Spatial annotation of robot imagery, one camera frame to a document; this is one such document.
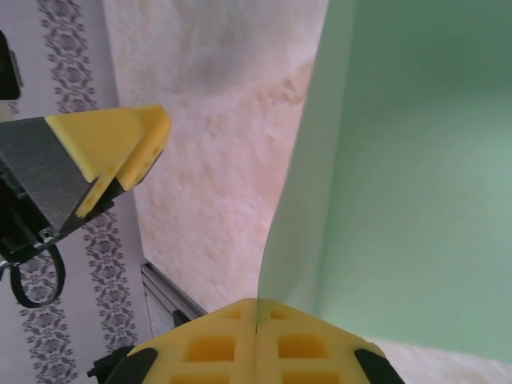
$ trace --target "black cable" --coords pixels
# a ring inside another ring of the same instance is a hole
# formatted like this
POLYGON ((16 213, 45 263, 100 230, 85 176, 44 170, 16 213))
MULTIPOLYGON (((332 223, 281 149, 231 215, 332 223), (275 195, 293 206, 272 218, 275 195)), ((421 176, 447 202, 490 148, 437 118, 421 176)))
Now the black cable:
POLYGON ((62 288, 64 288, 64 281, 66 280, 66 269, 64 268, 64 261, 62 260, 62 256, 56 246, 48 247, 47 251, 51 256, 52 261, 54 262, 57 286, 55 287, 55 291, 52 296, 44 302, 33 302, 26 296, 26 292, 22 286, 22 274, 19 269, 19 264, 14 264, 10 267, 10 287, 12 288, 13 294, 18 302, 25 308, 34 309, 40 308, 42 306, 48 306, 59 298, 62 293, 62 288))

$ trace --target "green paper sheet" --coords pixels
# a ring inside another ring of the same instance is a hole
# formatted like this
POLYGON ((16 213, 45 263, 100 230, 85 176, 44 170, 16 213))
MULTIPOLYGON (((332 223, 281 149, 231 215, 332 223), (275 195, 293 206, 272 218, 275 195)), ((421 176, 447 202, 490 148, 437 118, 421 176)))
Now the green paper sheet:
POLYGON ((511 16, 331 0, 259 297, 512 362, 511 16))

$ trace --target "mint green wall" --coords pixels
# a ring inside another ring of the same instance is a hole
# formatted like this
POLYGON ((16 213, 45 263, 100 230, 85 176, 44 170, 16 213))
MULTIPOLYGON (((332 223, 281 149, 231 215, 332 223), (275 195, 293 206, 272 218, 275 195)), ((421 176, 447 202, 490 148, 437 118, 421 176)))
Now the mint green wall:
POLYGON ((318 300, 512 362, 512 2, 358 1, 318 300))

